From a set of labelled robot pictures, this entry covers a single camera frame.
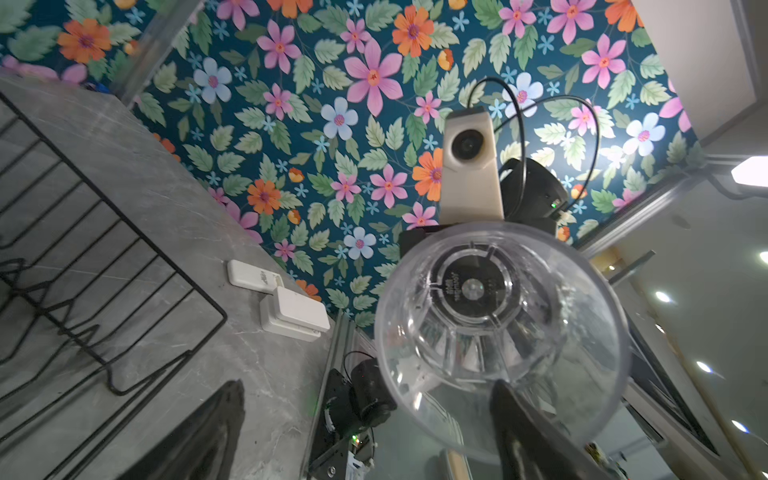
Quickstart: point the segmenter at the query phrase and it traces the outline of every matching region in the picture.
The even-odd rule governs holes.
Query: small blue flower
[[[240,81],[245,80],[248,77],[245,73],[245,67],[235,67],[235,77]]]
[[[188,62],[192,65],[192,68],[202,68],[203,67],[203,55],[195,55],[194,53],[190,52],[190,57],[187,59]]]
[[[549,21],[552,20],[552,14],[549,13],[549,7],[545,8],[541,12],[538,13],[538,22],[543,23],[546,25],[549,23]]]
[[[633,93],[632,96],[627,99],[627,104],[624,107],[629,108],[630,110],[634,110],[634,106],[639,103],[640,98],[637,98],[637,95]]]
[[[435,140],[435,135],[430,134],[428,138],[424,139],[424,148],[426,150],[435,150],[435,147],[437,147],[437,140]]]
[[[131,8],[131,11],[125,14],[125,18],[128,19],[131,25],[136,25],[137,23],[144,23],[144,17],[146,16],[147,16],[146,13],[142,12],[136,7]]]
[[[304,198],[306,198],[306,195],[310,192],[304,187],[304,184],[299,184],[298,187],[294,187],[293,191],[296,192],[297,197],[304,197]]]
[[[508,84],[515,84],[515,78],[518,76],[518,69],[510,70],[509,65],[507,65],[507,69],[504,73],[502,73],[502,78],[504,78],[504,81]]]
[[[320,138],[315,140],[312,143],[317,145],[317,151],[321,151],[322,150],[323,152],[327,152],[328,151],[328,147],[331,146],[330,142],[326,141],[325,135],[320,135]]]
[[[320,95],[323,93],[324,86],[325,85],[323,85],[319,78],[315,78],[315,81],[312,82],[312,91]]]
[[[214,21],[214,35],[219,35],[219,40],[224,40],[224,37],[230,36],[227,31],[227,23],[224,20],[221,22]]]
[[[549,82],[549,86],[547,87],[547,92],[549,93],[549,96],[551,97],[554,94],[560,93],[560,82],[556,81],[554,84],[552,82]]]
[[[502,112],[505,108],[507,108],[506,103],[498,103],[498,98],[494,99],[493,105],[488,107],[491,111],[491,118],[502,118]]]
[[[541,54],[546,55],[547,51],[554,51],[554,47],[552,46],[552,42],[554,41],[554,35],[549,35],[549,38],[546,38],[545,36],[541,36],[541,43],[538,44],[538,47],[541,49]]]
[[[464,18],[464,11],[463,10],[461,10],[458,13],[458,17],[454,17],[454,18],[452,18],[452,20],[453,20],[453,31],[456,31],[456,30],[464,31],[464,27],[466,25],[469,25],[469,19],[468,18]]]
[[[210,174],[206,175],[206,178],[208,179],[208,183],[215,187],[217,187],[221,181],[221,177],[217,177],[216,172],[210,172]]]
[[[350,15],[355,15],[356,17],[360,16],[360,9],[362,8],[362,4],[360,2],[357,0],[352,0],[351,2],[347,2],[346,6],[349,7]]]
[[[195,141],[201,141],[201,140],[203,140],[203,136],[204,136],[204,135],[203,135],[203,132],[201,132],[201,131],[200,131],[200,127],[195,127],[195,128],[194,128],[194,130],[192,130],[192,131],[190,132],[190,134],[192,135],[192,138],[193,138]]]

